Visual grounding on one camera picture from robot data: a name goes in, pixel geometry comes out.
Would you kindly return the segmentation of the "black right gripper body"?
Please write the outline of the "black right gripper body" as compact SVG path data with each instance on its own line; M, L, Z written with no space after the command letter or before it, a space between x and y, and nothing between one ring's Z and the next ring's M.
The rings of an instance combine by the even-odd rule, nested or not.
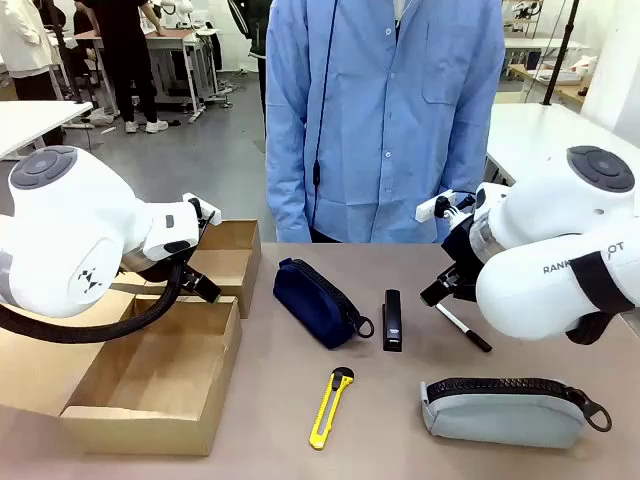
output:
M440 279L444 281L449 294L460 300L476 299L480 260L471 247L472 225L472 219L463 220L442 243L442 248L453 260L453 265L440 276Z

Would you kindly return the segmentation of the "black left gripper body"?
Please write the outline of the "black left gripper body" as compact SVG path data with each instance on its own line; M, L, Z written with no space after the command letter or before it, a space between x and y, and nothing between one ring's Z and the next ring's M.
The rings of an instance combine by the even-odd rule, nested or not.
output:
M122 270L134 272L151 283L167 281L177 265L186 265L194 249L182 250L162 260L148 258L140 249L126 253L122 258Z

